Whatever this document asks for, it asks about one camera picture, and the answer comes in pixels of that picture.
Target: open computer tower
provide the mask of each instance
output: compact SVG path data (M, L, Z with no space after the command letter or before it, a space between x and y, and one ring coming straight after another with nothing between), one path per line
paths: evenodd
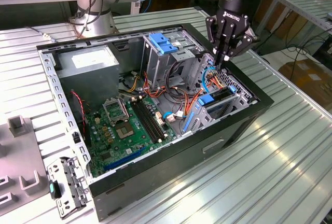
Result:
M61 218L101 221L234 143L273 103L190 24L37 47L75 155L48 166Z

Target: blue cable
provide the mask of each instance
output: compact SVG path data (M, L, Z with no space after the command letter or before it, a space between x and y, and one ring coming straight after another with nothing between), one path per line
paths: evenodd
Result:
M168 115L171 115L171 114L173 114L173 113L171 111L168 111L168 112L164 113L164 115L162 117L163 117L163 119L165 119Z
M149 9L150 4L151 4L151 0L149 0L149 4L147 5L147 7L146 7L146 9L145 9L145 11L143 13L145 13Z
M209 93L209 90L208 90L208 87L207 87L206 84L205 84L205 74L206 74L206 72L207 72L208 70L215 70L215 69L216 69L215 67L207 67L207 68L205 69L204 73L203 73L203 76L202 76L202 84L203 84L203 87L204 87L204 89L205 89L205 91L206 91L207 93Z

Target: aluminum extrusion table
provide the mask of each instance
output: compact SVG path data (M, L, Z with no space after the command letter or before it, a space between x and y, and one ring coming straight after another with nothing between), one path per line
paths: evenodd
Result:
M194 8L115 18L121 31L191 23L206 36L206 14ZM58 40L69 24L37 27ZM0 32L0 122L32 118L44 165L72 152L29 29ZM249 51L233 62L275 101L238 142L102 223L319 223L332 207L332 116ZM92 202L61 221L45 195L1 223L97 223Z
M327 18L327 14L332 12L332 0L273 0L271 6L269 7L256 30L257 35L260 35L265 28L278 3L286 6L286 9L282 12L276 21L271 32L279 27L279 25L291 10L312 23L312 26L304 35L305 38L302 43L305 43L310 38L310 34L313 29L316 28L316 26L324 31L332 29L332 21Z

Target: robotiq logo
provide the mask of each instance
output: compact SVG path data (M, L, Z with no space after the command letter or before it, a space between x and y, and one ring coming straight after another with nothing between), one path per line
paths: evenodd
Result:
M234 19L234 20L237 20L238 22L240 22L240 18L238 18L238 17L236 17L236 16L234 16L234 15L232 15L232 14L226 12L226 11L224 11L223 17L229 17L231 19Z

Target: ram slot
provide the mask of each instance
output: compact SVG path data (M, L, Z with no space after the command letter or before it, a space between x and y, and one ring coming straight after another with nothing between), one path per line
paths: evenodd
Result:
M138 119L142 123L145 131L151 138L152 142L155 144L159 140L164 140L165 137L163 132L160 130L154 118L151 116L146 105L142 101L139 101L139 102L132 102L131 106L135 114L137 115Z

